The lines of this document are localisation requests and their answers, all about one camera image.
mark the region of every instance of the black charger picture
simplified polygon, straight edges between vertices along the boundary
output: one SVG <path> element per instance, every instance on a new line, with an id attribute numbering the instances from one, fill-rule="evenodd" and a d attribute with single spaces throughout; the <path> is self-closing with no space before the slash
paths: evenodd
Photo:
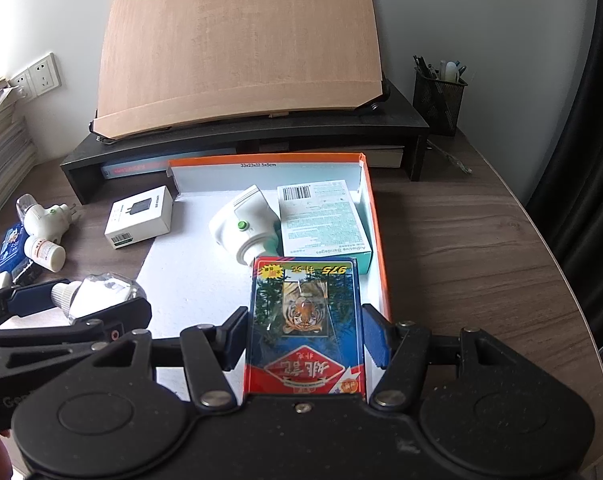
<path id="1" fill-rule="evenodd" d="M 150 203 L 152 202 L 152 198 L 147 198 L 146 200 L 139 200 L 139 202 L 135 202 L 131 205 L 131 208 L 126 211 L 128 214 L 134 215 L 136 213 L 140 213 L 141 211 L 146 211 L 150 208 Z"/>

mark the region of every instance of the black mesh pen holder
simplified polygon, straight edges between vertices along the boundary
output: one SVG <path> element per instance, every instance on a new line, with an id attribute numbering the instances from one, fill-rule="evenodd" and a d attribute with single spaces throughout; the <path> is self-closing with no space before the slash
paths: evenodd
<path id="1" fill-rule="evenodd" d="M 428 123 L 432 134 L 454 136 L 463 90 L 468 84 L 463 79 L 449 83 L 425 78 L 418 69 L 415 74 L 413 107 Z"/>

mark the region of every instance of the tiger image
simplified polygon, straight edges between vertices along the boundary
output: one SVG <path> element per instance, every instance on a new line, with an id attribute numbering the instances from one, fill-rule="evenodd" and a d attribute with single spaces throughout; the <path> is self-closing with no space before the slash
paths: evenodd
<path id="1" fill-rule="evenodd" d="M 326 282 L 284 282 L 282 313 L 285 334 L 322 332 L 326 318 Z"/>

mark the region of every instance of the stack of books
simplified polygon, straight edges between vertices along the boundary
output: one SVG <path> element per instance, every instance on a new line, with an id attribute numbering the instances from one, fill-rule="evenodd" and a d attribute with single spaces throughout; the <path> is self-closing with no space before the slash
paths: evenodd
<path id="1" fill-rule="evenodd" d="M 0 79 L 0 209 L 37 160 L 25 120 L 13 121 L 18 98 L 17 89 Z"/>

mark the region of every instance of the black curtain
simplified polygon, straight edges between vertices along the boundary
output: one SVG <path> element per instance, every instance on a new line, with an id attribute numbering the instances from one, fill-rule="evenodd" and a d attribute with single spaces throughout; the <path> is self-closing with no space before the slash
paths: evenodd
<path id="1" fill-rule="evenodd" d="M 603 0 L 584 74 L 555 152 L 526 208 L 603 347 Z"/>

